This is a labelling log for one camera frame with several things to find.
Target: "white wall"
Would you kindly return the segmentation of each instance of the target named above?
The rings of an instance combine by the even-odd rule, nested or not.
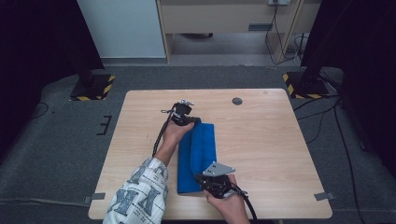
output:
[[[78,0],[101,58],[165,58],[155,0]]]

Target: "blue towel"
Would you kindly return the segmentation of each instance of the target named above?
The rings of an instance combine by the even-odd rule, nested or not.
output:
[[[199,121],[178,144],[177,193],[201,191],[194,175],[217,161],[215,126]]]

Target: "sleeve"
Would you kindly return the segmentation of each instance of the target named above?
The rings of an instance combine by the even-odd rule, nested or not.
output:
[[[168,171],[162,161],[146,159],[114,195],[103,223],[161,223],[168,195],[167,179]]]

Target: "table top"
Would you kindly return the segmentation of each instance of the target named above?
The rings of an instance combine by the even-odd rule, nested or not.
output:
[[[240,98],[241,105],[233,104]],[[215,125],[218,162],[236,169],[238,186],[262,219],[328,218],[328,200],[292,111],[281,89],[129,91],[107,152],[93,200],[92,219],[103,219],[111,198],[132,171],[151,156],[168,110],[182,99],[194,102],[191,116]],[[222,219],[202,192],[177,195],[177,151],[168,166],[163,219]]]

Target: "person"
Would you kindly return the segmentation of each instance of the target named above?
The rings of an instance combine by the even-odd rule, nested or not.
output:
[[[131,178],[111,199],[104,224],[161,223],[168,193],[166,167],[177,144],[193,125],[190,123],[186,126],[177,126],[172,120],[169,121],[157,153],[136,168]],[[236,184],[234,175],[229,177],[230,181]],[[205,196],[207,201],[219,210],[227,223],[249,223],[241,196],[234,193],[225,199],[216,199],[206,190]]]

